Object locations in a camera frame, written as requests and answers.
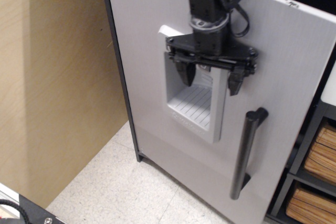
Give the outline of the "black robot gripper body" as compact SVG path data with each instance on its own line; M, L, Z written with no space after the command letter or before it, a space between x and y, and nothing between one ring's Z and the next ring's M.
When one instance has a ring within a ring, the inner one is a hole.
M169 58L176 61L233 71L244 69L244 76L256 72L258 52L229 34L225 28L215 33L193 31L166 39Z

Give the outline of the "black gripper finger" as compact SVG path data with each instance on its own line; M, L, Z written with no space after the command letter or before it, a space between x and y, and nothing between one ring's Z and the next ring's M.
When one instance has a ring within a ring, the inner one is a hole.
M182 82L190 87L196 74L196 67L193 63L176 61L175 66Z
M244 80L244 69L234 69L228 78L230 96L237 95Z

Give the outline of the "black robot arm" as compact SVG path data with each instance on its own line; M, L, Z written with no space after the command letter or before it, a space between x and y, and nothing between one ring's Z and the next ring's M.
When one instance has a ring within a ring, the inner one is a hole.
M231 26L234 10L249 22L241 8L241 0L189 0L190 26L193 32L166 39L166 55L175 63L176 69L187 86L191 86L196 65L229 71L230 95L239 93L245 77L256 71L256 49L239 42L249 32L250 26L235 33Z

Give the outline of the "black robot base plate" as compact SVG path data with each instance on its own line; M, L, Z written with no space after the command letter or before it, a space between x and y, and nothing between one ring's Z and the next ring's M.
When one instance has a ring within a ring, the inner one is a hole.
M1 210L10 215L1 216L1 223L65 223L20 194L1 194Z

